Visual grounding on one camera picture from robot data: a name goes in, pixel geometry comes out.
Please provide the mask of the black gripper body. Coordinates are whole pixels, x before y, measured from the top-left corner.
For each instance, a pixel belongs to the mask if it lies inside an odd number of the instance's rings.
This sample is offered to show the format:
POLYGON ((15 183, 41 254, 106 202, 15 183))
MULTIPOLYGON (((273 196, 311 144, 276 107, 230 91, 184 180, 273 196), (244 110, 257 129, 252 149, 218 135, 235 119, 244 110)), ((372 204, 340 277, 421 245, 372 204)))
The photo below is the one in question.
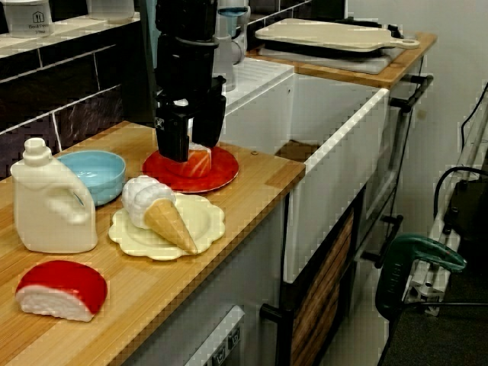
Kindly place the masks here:
POLYGON ((186 100, 192 111, 215 115, 225 113, 222 95, 225 78, 213 76, 215 40, 192 41, 160 36, 157 43, 156 114, 161 115, 175 101, 186 100))

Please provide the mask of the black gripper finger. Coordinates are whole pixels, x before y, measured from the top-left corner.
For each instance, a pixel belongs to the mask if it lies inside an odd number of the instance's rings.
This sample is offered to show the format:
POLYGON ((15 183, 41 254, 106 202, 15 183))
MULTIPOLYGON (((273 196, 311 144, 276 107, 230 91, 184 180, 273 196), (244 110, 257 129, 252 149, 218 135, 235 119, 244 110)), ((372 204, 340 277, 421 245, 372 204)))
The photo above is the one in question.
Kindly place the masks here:
POLYGON ((159 154, 175 162, 187 162, 188 117, 170 110, 157 110, 155 127, 159 154))
POLYGON ((193 120, 193 142, 213 148, 216 146, 226 110, 226 98, 223 95, 205 101, 193 120))

